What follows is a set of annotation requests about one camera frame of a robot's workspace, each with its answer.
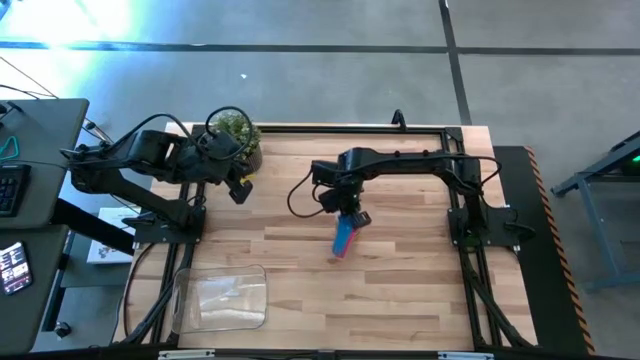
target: green plant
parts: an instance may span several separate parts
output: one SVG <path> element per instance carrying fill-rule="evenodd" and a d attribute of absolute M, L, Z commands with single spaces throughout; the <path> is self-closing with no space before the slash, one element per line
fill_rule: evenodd
<path fill-rule="evenodd" d="M 251 156 L 253 152 L 258 148 L 260 144 L 260 137 L 262 134 L 260 133 L 260 129 L 257 126 L 251 124 L 253 127 L 253 137 L 251 138 L 251 142 L 249 146 L 242 152 L 242 154 L 238 155 L 241 160 L 245 160 L 247 157 Z M 249 138 L 249 124 L 247 120 L 241 114 L 236 112 L 227 112 L 222 113 L 216 118 L 216 122 L 211 124 L 212 130 L 219 130 L 229 133 L 233 136 L 239 144 L 244 144 L 247 142 Z"/>

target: blue object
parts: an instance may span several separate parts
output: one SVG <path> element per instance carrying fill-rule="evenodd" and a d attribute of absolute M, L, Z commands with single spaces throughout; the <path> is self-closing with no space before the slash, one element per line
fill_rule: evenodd
<path fill-rule="evenodd" d="M 4 156 L 5 151 L 9 148 L 9 145 L 13 144 L 14 152 L 9 156 Z M 20 148 L 18 147 L 18 138 L 15 136 L 9 136 L 4 145 L 0 147 L 0 161 L 17 158 L 20 156 Z"/>
<path fill-rule="evenodd" d="M 619 168 L 630 158 L 638 156 L 638 151 L 640 151 L 640 132 L 631 135 L 620 144 L 614 146 L 609 155 L 604 159 L 576 173 L 560 185 L 551 188 L 551 192 L 557 197 L 563 197 L 571 190 L 580 191 L 587 215 L 589 216 L 589 221 L 595 231 L 598 246 L 611 273 L 608 278 L 586 283 L 586 290 L 597 290 L 640 282 L 640 272 L 625 271 L 627 266 L 622 244 L 619 241 L 611 241 L 607 237 L 604 228 L 604 219 L 598 213 L 590 188 L 591 182 L 605 182 L 608 180 L 624 181 L 624 176 L 608 178 L 603 175 L 607 175 L 611 170 Z"/>
<path fill-rule="evenodd" d="M 338 225 L 336 227 L 336 238 L 333 240 L 333 255 L 344 258 L 349 249 L 349 245 L 358 234 L 358 229 L 353 228 L 351 220 L 346 215 L 338 217 Z"/>

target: keyboard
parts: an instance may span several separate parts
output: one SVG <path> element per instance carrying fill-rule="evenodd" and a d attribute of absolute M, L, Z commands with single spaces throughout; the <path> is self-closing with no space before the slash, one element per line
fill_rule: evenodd
<path fill-rule="evenodd" d="M 0 165 L 0 218 L 18 214 L 30 172 L 29 165 Z"/>

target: paper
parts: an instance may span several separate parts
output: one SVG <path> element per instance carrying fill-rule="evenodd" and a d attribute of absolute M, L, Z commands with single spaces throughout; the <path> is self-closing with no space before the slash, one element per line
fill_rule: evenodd
<path fill-rule="evenodd" d="M 107 222 L 115 227 L 121 228 L 131 235 L 135 234 L 135 229 L 126 227 L 127 225 L 122 222 L 122 219 L 138 216 L 140 212 L 139 207 L 134 207 L 137 212 L 131 211 L 126 207 L 119 208 L 100 208 L 98 218 L 104 222 Z M 118 250 L 112 249 L 102 243 L 92 240 L 89 254 L 87 255 L 87 263 L 89 264 L 121 264 L 130 263 L 131 255 L 127 255 Z"/>

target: potted plant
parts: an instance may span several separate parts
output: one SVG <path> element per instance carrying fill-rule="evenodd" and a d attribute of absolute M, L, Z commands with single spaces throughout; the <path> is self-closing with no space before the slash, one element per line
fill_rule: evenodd
<path fill-rule="evenodd" d="M 213 130 L 224 131 L 233 136 L 236 141 L 242 145 L 249 140 L 249 124 L 247 120 L 235 111 L 227 111 L 217 116 L 217 121 L 211 125 Z M 260 129 L 251 124 L 253 127 L 253 136 L 249 141 L 249 145 L 236 158 L 244 160 L 249 164 L 251 173 L 260 169 L 262 165 L 262 151 L 260 150 Z"/>

